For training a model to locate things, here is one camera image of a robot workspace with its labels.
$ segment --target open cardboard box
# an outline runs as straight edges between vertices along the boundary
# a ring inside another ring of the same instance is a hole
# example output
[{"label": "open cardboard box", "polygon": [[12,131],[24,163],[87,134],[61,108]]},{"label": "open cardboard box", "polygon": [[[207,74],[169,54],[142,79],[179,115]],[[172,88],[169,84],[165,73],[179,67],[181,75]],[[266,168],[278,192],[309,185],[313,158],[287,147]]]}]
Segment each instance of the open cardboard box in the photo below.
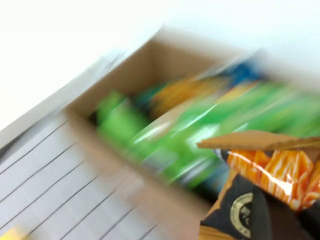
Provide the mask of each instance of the open cardboard box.
[{"label": "open cardboard box", "polygon": [[174,239],[197,239],[200,220],[211,206],[179,187],[163,186],[148,172],[131,165],[100,139],[89,116],[112,90],[137,94],[156,83],[200,73],[241,53],[183,32],[162,29],[65,109],[88,159],[97,168],[106,166],[105,174],[116,179],[118,191],[146,209]]}]

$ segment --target green snack bag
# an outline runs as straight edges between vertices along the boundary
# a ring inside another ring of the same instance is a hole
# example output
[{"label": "green snack bag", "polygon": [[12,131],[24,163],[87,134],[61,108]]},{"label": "green snack bag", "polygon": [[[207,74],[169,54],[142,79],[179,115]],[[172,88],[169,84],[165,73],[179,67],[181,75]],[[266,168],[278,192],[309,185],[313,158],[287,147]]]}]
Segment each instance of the green snack bag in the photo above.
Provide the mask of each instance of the green snack bag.
[{"label": "green snack bag", "polygon": [[126,146],[148,121],[120,93],[110,93],[97,108],[98,132],[116,146]]}]

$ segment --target chip bag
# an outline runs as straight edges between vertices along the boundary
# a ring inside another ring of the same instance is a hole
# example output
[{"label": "chip bag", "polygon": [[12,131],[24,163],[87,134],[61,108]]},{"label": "chip bag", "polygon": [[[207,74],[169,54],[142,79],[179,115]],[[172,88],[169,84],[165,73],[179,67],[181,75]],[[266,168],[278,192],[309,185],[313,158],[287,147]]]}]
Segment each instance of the chip bag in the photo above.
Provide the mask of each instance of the chip bag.
[{"label": "chip bag", "polygon": [[214,149],[234,170],[294,211],[320,199],[320,137],[234,132],[198,144]]}]

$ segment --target snack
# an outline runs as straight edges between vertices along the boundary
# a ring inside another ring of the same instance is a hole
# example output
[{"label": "snack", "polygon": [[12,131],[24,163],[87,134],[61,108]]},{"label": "snack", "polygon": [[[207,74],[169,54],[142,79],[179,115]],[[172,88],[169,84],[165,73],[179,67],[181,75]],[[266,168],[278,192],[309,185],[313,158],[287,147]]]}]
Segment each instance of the snack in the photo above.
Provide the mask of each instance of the snack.
[{"label": "snack", "polygon": [[219,155],[232,169],[295,211],[320,198],[318,137],[299,139],[248,131],[207,139],[198,146],[220,146]]},{"label": "snack", "polygon": [[119,92],[110,93],[97,108],[98,132],[116,147],[128,141],[148,125],[148,120],[134,109]]}]

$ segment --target box flap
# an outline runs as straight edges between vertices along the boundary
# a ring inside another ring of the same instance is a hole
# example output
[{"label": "box flap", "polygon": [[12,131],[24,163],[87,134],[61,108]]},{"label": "box flap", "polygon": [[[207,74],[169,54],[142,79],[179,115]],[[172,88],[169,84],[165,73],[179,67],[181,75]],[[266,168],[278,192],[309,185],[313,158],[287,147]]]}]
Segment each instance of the box flap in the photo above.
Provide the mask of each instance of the box flap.
[{"label": "box flap", "polygon": [[275,150],[320,148],[320,137],[298,138],[265,131],[232,132],[197,144],[206,149]]}]

